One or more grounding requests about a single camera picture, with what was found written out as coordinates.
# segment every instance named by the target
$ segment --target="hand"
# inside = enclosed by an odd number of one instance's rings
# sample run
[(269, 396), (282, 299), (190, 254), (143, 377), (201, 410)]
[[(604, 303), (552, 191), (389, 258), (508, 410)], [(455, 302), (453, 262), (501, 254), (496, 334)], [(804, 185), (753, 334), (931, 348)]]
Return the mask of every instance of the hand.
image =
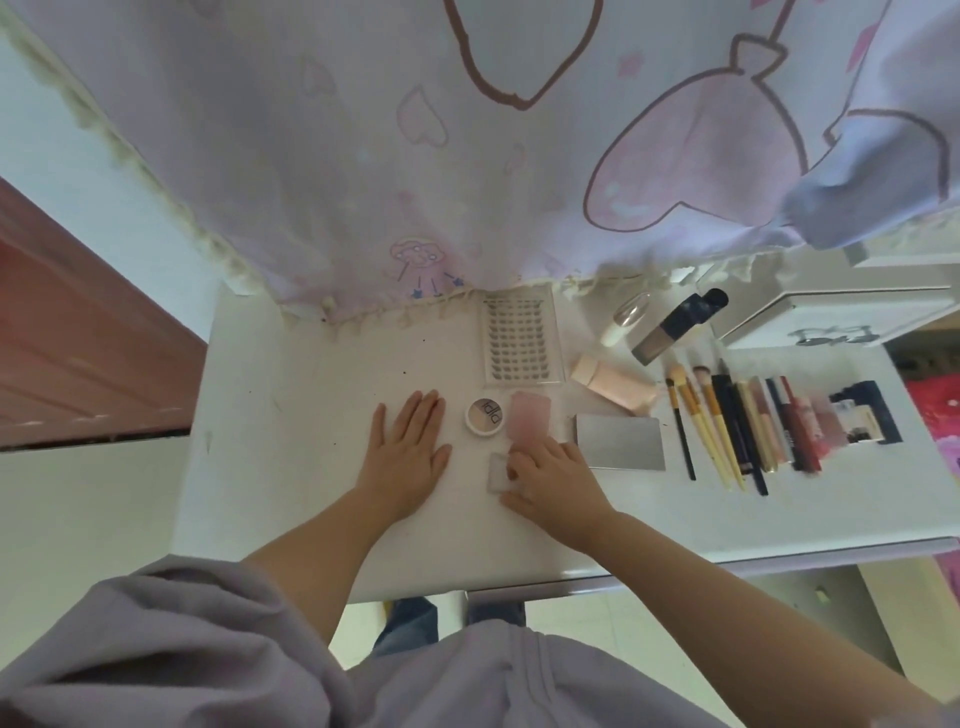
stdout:
[(500, 502), (575, 551), (587, 553), (603, 522), (616, 515), (573, 443), (548, 437), (514, 445), (507, 475), (520, 487)]
[(355, 490), (383, 505), (390, 523), (413, 515), (427, 500), (446, 470), (453, 450), (444, 445), (434, 451), (446, 402), (434, 390), (414, 392), (384, 434), (387, 406), (373, 412), (370, 444)]

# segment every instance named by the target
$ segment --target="jeans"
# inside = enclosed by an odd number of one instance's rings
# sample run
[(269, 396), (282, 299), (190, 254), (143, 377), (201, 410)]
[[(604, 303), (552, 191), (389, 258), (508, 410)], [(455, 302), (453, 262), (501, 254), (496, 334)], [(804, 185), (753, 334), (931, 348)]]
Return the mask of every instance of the jeans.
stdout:
[[(476, 624), (485, 619), (503, 619), (518, 627), (527, 624), (523, 602), (506, 604), (483, 604), (467, 609), (467, 624)], [(387, 624), (373, 643), (371, 657), (385, 657), (406, 652), (440, 639), (437, 631), (437, 607), (423, 596), (412, 596), (394, 602)]]

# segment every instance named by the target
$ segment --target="yellow makeup brush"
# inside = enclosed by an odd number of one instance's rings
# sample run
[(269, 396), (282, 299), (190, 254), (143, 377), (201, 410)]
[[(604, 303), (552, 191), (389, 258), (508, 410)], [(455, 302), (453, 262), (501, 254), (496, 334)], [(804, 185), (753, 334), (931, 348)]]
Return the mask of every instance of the yellow makeup brush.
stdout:
[(740, 472), (740, 464), (736, 461), (736, 453), (733, 452), (733, 441), (730, 439), (730, 433), (727, 430), (727, 423), (723, 419), (723, 413), (720, 411), (720, 402), (717, 401), (716, 392), (713, 391), (713, 381), (710, 378), (709, 367), (694, 367), (693, 375), (700, 382), (700, 390), (704, 393), (704, 401), (707, 403), (707, 412), (716, 425), (717, 434), (720, 436), (720, 443), (723, 445), (723, 451), (727, 455), (727, 464), (733, 472), (733, 477), (740, 486), (741, 491), (747, 490), (743, 474)]
[(714, 441), (709, 427), (707, 427), (707, 420), (704, 419), (704, 413), (700, 410), (700, 402), (697, 399), (697, 393), (693, 391), (693, 387), (686, 383), (686, 371), (684, 370), (684, 367), (680, 364), (674, 364), (672, 367), (670, 367), (668, 374), (670, 375), (670, 378), (674, 380), (674, 383), (680, 392), (680, 396), (684, 400), (686, 411), (689, 413), (690, 419), (693, 420), (693, 423), (697, 427), (697, 432), (700, 434), (700, 439), (703, 441), (704, 447), (707, 448), (707, 453), (710, 456), (710, 460), (713, 461), (713, 465), (720, 474), (720, 480), (723, 481), (724, 486), (729, 489), (730, 481), (734, 480), (733, 475), (730, 472), (730, 468), (727, 466), (726, 458), (720, 454), (720, 448)]

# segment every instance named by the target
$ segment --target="beige cosmetic tube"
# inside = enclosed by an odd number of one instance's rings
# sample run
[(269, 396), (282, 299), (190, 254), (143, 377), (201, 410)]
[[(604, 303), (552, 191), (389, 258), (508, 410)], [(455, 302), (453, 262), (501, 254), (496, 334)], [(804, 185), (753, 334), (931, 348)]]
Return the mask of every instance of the beige cosmetic tube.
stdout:
[(660, 393), (655, 385), (625, 374), (589, 354), (580, 357), (570, 378), (638, 417), (649, 414)]

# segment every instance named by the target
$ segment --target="brown wooden door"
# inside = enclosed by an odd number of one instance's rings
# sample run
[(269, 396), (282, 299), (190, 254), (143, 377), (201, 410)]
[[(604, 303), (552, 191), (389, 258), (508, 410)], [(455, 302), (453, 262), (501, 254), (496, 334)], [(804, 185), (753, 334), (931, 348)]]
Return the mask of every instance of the brown wooden door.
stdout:
[(0, 448), (189, 427), (205, 355), (0, 179)]

